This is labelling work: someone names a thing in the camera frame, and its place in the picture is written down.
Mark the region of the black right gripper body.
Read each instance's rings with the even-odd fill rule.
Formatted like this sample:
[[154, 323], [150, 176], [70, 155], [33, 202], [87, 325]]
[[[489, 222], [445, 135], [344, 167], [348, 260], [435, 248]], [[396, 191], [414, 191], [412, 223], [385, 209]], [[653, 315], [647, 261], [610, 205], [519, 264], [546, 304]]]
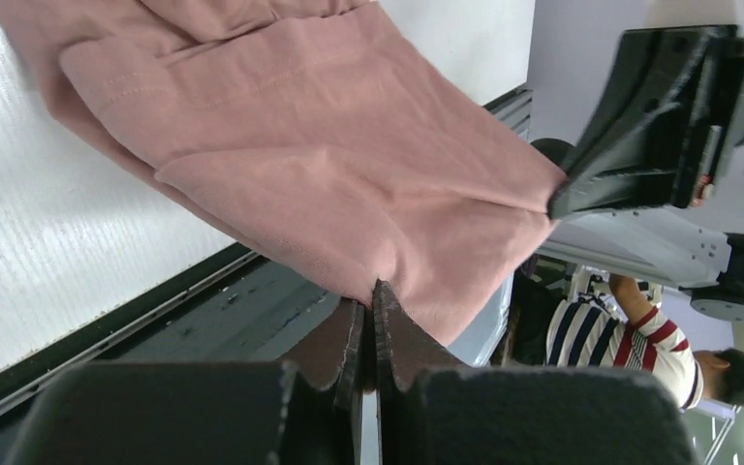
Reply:
[[693, 134], [698, 141], [690, 146], [669, 202], [677, 208], [698, 207], [710, 198], [733, 152], [744, 146], [744, 37], [715, 41], [703, 70], [710, 77], [697, 103]]

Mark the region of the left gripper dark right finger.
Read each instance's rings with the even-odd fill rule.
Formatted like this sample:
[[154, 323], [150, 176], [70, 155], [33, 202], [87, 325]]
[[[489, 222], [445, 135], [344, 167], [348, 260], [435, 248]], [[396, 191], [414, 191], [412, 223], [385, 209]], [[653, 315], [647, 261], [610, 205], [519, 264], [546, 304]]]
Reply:
[[695, 464], [670, 396], [616, 369], [476, 368], [373, 292], [384, 464]]

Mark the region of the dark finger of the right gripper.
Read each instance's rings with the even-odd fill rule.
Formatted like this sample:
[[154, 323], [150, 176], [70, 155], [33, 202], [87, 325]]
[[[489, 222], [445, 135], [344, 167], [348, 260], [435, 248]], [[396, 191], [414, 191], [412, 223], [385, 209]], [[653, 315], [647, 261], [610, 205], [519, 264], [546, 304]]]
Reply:
[[548, 217], [656, 208], [670, 203], [677, 170], [623, 168], [567, 170], [566, 180], [548, 200]]
[[564, 171], [590, 170], [608, 152], [650, 127], [662, 115], [693, 127], [697, 103], [710, 77], [703, 70], [724, 26], [627, 30], [620, 37], [604, 92]]

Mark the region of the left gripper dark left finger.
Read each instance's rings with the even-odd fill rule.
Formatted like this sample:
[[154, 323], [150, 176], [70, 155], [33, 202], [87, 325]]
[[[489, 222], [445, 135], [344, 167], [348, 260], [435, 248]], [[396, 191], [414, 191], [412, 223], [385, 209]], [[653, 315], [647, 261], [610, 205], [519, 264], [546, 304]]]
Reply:
[[343, 299], [280, 358], [96, 362], [35, 402], [11, 464], [353, 464], [364, 307]]

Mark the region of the beige pink printed t-shirt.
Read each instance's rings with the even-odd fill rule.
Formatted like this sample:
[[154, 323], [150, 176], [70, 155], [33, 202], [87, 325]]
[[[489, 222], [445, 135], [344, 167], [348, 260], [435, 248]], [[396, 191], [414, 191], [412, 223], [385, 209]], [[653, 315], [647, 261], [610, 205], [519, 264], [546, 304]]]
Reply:
[[553, 232], [564, 173], [376, 1], [0, 1], [60, 124], [322, 288], [442, 344]]

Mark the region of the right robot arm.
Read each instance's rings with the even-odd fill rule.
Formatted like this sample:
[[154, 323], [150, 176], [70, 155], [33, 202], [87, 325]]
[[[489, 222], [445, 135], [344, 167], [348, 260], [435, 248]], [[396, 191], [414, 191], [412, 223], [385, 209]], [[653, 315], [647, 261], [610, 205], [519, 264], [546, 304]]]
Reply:
[[576, 144], [539, 139], [562, 168], [551, 216], [614, 245], [542, 251], [678, 288], [711, 318], [744, 323], [744, 234], [677, 216], [703, 204], [744, 145], [744, 36], [734, 25], [626, 31]]

